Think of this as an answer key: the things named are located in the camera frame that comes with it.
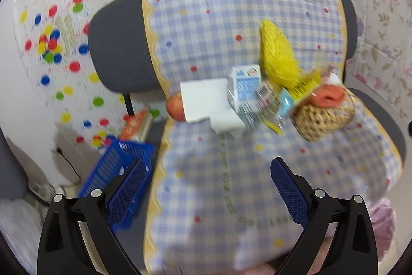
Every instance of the yellow dot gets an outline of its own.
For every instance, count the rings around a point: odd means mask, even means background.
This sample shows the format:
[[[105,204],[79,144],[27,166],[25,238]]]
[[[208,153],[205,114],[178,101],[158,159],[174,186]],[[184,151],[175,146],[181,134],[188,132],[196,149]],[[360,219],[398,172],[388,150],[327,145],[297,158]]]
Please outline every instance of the yellow dot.
[[[55,52],[55,53],[61,53],[61,45],[57,45],[57,46],[55,47],[55,49],[53,49],[53,52]]]
[[[47,26],[45,27],[44,34],[45,34],[45,35],[50,35],[50,33],[51,33],[52,31],[53,31],[53,26],[47,25]]]
[[[95,146],[95,147],[100,147],[100,146],[102,145],[102,140],[100,140],[100,139],[93,139],[93,140],[91,141],[91,144],[92,144],[93,146]]]
[[[89,80],[92,83],[98,83],[99,82],[99,76],[97,75],[97,73],[93,72],[89,75]]]
[[[65,87],[63,88],[63,91],[64,91],[64,93],[67,94],[68,96],[71,96],[71,95],[75,92],[71,86],[65,86]]]
[[[183,178],[184,175],[185,175],[185,174],[183,174],[183,172],[180,171],[180,170],[178,170],[177,172],[175,172],[175,176],[176,176],[178,179]]]
[[[256,146],[255,146],[255,150],[257,150],[258,152],[261,152],[262,150],[264,150],[264,145],[262,145],[262,144],[257,144]]]
[[[20,22],[25,22],[27,19],[27,11],[23,11],[20,16]]]
[[[98,134],[99,136],[101,136],[102,138],[105,138],[106,135],[107,135],[107,132],[105,132],[105,131],[98,131],[97,134]]]
[[[64,112],[61,114],[61,122],[62,123],[70,123],[72,120],[72,116],[68,112]]]
[[[275,245],[275,247],[282,247],[283,245],[285,245],[285,242],[282,238],[277,238],[273,242],[273,245]]]
[[[47,49],[47,45],[45,42],[40,42],[39,45],[37,46],[37,51],[39,54],[43,54]]]

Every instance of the small carton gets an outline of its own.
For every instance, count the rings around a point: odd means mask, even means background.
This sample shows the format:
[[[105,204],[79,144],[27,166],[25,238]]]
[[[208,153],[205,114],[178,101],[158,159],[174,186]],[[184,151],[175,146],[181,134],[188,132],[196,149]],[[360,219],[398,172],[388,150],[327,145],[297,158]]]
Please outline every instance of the small carton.
[[[256,90],[261,82],[258,64],[232,67],[227,77],[227,101],[236,113],[245,106],[257,109]]]

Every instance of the woven basket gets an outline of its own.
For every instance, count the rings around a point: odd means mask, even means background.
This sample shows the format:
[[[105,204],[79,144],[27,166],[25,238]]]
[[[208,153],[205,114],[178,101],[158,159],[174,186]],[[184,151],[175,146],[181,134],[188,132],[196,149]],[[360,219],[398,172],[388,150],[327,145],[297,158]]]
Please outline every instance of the woven basket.
[[[355,96],[348,90],[339,107],[317,107],[306,104],[298,107],[292,122],[306,141],[317,141],[324,135],[336,131],[351,121],[355,115]]]

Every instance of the blue plastic basket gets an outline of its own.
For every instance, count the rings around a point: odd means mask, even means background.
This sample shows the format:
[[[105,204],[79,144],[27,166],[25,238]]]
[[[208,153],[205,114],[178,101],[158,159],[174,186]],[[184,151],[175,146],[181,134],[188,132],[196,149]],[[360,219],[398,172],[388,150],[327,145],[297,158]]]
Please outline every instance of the blue plastic basket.
[[[113,139],[79,192],[79,197],[83,197],[94,189],[103,189],[113,177],[121,173],[122,168],[126,170],[136,158],[141,159],[131,171],[131,179],[128,176],[109,201],[106,221],[113,230],[130,226],[153,174],[150,161],[152,153],[153,145]]]

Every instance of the yellow scalloped trim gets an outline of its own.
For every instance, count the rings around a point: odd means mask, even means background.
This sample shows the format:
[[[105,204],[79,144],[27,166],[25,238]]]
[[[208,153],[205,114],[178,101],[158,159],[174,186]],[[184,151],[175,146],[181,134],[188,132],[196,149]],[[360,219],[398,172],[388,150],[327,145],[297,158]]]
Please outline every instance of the yellow scalloped trim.
[[[154,13],[154,7],[148,2],[148,0],[142,0],[142,9],[143,9],[143,21],[145,23],[146,39],[148,41],[150,58],[152,59],[153,68],[155,69],[155,74],[159,80],[160,86],[166,95],[166,99],[169,98],[169,87],[170,82],[166,79],[160,71],[160,61],[156,55],[156,43],[159,39],[157,33],[150,26],[150,18]]]
[[[345,17],[345,11],[343,10],[343,4],[342,0],[338,0],[338,5],[337,9],[340,14],[340,18],[342,21],[342,25],[340,26],[340,32],[342,34],[343,38],[343,48],[342,48],[342,62],[339,65],[339,70],[340,70],[340,76],[341,79],[343,78],[343,69],[345,68],[345,60],[346,60],[346,54],[348,53],[348,31],[346,27],[346,17]]]

